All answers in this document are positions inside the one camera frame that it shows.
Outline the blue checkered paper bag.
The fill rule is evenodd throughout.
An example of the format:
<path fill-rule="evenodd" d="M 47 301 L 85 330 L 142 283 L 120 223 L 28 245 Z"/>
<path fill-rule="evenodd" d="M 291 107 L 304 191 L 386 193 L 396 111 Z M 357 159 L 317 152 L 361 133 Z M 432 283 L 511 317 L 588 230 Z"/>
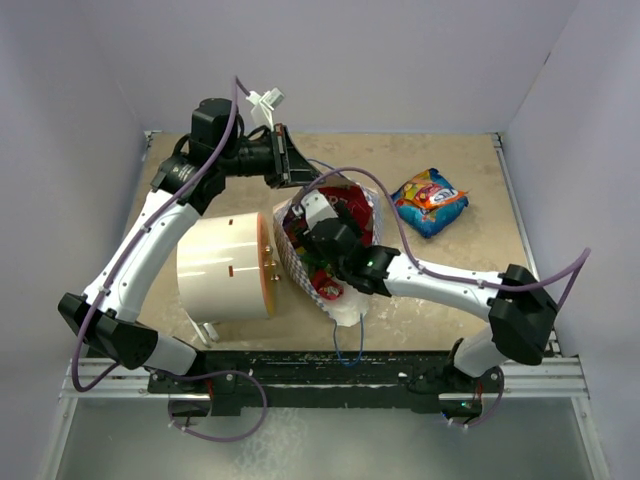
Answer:
<path fill-rule="evenodd" d="M 359 186 L 369 205 L 372 207 L 372 217 L 367 227 L 364 227 L 363 244 L 366 247 L 377 245 L 381 240 L 383 212 L 380 206 L 379 193 L 350 179 L 342 173 L 329 167 L 327 178 L 313 188 L 305 187 L 301 193 L 283 202 L 273 209 L 275 243 L 279 258 L 286 272 L 331 320 L 334 327 L 351 327 L 360 325 L 367 314 L 370 301 L 354 286 L 338 277 L 337 271 L 325 257 L 321 256 L 313 245 L 294 244 L 294 206 L 312 190 L 319 190 L 327 186 Z M 311 284 L 316 271 L 325 270 L 331 278 L 343 286 L 344 294 L 337 300 L 329 301 L 322 298 Z"/>

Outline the magenta red snack bag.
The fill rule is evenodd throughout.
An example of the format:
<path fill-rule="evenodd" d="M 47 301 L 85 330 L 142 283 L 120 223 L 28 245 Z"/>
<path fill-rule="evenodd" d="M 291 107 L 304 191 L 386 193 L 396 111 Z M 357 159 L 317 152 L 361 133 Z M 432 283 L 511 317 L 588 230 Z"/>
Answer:
<path fill-rule="evenodd" d="M 327 186 L 321 187 L 319 192 L 334 209 L 337 209 L 337 204 L 342 203 L 361 228 L 369 225 L 372 217 L 372 207 L 359 186 Z"/>

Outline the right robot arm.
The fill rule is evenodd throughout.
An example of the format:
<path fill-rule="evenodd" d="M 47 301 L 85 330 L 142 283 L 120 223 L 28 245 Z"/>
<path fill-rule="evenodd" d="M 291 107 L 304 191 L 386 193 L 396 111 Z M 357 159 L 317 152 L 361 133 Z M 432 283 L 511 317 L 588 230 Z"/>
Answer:
<path fill-rule="evenodd" d="M 395 248 L 365 245 L 347 210 L 317 195 L 294 206 L 293 214 L 299 222 L 295 238 L 358 292 L 427 300 L 486 322 L 482 331 L 452 347 L 444 369 L 452 389 L 469 390 L 508 360 L 542 362 L 558 306 L 527 268 L 511 264 L 503 272 L 482 272 L 413 262 Z"/>

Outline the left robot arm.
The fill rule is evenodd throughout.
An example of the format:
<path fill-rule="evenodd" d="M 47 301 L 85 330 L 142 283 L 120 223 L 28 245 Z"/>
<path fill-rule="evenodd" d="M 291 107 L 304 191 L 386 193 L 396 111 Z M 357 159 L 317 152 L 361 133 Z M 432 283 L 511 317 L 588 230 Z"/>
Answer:
<path fill-rule="evenodd" d="M 116 253 L 80 294 L 65 294 L 58 311 L 81 346 L 128 369 L 170 372 L 184 392 L 202 387 L 204 365 L 198 351 L 139 323 L 147 293 L 183 235 L 225 189 L 229 177 L 260 176 L 274 189 L 302 187 L 318 170 L 294 146 L 286 126 L 273 114 L 282 100 L 271 90 L 252 92 L 245 133 L 241 115 L 227 99 L 206 99 L 192 113 L 191 131 L 160 163 L 141 213 Z"/>

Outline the blue snack bag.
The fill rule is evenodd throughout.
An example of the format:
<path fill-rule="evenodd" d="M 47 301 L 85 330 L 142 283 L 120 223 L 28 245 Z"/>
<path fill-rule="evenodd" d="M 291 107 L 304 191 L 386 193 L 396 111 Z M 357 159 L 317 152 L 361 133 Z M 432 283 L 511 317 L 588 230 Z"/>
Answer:
<path fill-rule="evenodd" d="M 467 193 L 464 191 L 466 193 L 465 197 L 437 209 L 425 210 L 416 206 L 411 201 L 412 197 L 415 195 L 419 185 L 428 183 L 438 183 L 446 187 L 455 188 L 436 168 L 429 168 L 406 181 L 391 195 L 400 218 L 424 238 L 431 238 L 439 234 L 454 222 L 469 205 Z"/>

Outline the orange snack bag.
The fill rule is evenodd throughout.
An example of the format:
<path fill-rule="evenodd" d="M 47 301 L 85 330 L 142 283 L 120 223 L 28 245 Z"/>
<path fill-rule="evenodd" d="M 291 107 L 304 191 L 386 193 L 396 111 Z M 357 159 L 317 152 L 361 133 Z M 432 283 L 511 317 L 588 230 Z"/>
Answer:
<path fill-rule="evenodd" d="M 438 183 L 428 183 L 419 185 L 411 201 L 420 208 L 433 210 L 456 202 L 465 196 L 464 191 L 458 191 Z"/>

